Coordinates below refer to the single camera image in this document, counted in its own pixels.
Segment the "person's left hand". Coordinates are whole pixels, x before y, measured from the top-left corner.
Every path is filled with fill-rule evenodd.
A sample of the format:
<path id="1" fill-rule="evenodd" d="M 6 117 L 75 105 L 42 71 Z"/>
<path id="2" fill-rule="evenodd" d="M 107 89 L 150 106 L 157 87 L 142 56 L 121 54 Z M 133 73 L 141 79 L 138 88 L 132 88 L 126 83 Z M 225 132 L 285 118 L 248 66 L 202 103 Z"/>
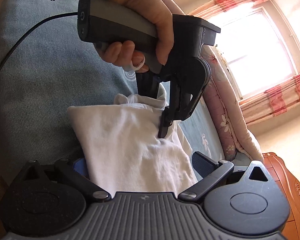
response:
<path id="1" fill-rule="evenodd" d="M 160 73 L 173 47 L 171 0 L 91 0 L 90 37 L 103 61 L 126 72 Z"/>

